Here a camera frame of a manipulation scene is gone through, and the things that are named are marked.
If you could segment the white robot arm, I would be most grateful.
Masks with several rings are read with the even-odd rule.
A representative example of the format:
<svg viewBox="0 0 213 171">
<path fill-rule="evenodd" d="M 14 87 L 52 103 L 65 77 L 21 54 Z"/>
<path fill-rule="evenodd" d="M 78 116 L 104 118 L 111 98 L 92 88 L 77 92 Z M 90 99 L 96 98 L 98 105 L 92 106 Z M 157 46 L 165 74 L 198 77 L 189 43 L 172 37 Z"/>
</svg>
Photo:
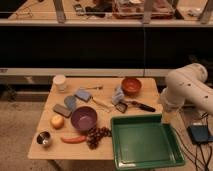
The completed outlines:
<svg viewBox="0 0 213 171">
<path fill-rule="evenodd" d="M 207 69 L 199 63 L 170 71 L 159 97 L 163 107 L 162 121 L 170 123 L 186 100 L 213 116 L 213 89 L 205 84 L 207 78 Z"/>
</svg>

